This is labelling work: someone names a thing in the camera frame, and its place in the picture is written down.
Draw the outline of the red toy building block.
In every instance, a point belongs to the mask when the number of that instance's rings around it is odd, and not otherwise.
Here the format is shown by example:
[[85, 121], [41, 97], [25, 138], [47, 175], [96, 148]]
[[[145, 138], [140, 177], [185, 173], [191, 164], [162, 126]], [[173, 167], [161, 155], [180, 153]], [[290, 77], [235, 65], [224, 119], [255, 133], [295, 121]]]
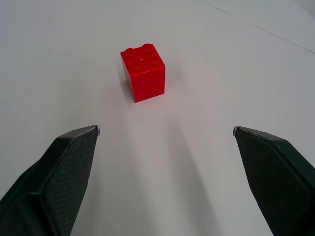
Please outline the red toy building block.
[[120, 54], [135, 103], [165, 93], [166, 67], [153, 44], [128, 48]]

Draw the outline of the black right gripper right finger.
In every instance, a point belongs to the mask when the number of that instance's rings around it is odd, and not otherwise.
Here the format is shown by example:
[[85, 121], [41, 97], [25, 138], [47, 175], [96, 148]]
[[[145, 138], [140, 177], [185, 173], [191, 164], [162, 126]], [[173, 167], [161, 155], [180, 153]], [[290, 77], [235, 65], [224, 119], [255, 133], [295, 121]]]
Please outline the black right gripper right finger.
[[273, 236], [315, 236], [315, 168], [280, 137], [241, 126], [233, 136]]

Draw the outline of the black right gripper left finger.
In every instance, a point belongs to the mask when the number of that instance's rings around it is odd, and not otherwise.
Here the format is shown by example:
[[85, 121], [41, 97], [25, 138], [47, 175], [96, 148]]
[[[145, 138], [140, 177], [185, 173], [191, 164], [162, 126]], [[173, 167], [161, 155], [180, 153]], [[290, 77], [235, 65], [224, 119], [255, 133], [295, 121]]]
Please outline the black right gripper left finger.
[[0, 236], [70, 236], [87, 190], [99, 126], [57, 137], [0, 200]]

